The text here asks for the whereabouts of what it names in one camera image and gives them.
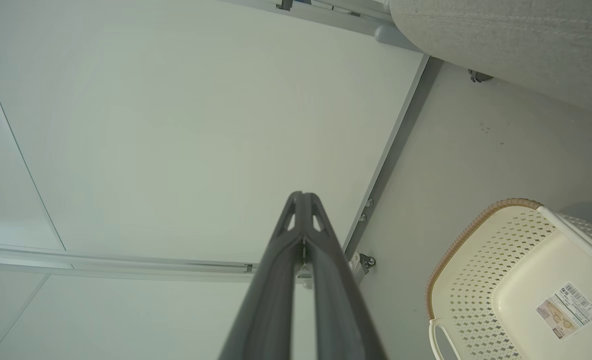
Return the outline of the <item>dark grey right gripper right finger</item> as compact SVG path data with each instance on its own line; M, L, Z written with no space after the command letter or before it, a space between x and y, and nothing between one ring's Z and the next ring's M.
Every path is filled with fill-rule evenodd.
M321 199L305 193L319 360L385 360L385 348Z

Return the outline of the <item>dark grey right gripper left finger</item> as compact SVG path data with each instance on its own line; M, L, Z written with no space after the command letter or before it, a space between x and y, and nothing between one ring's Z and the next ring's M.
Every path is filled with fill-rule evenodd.
M303 262L305 194L289 195L225 340L220 360L289 360L296 273Z

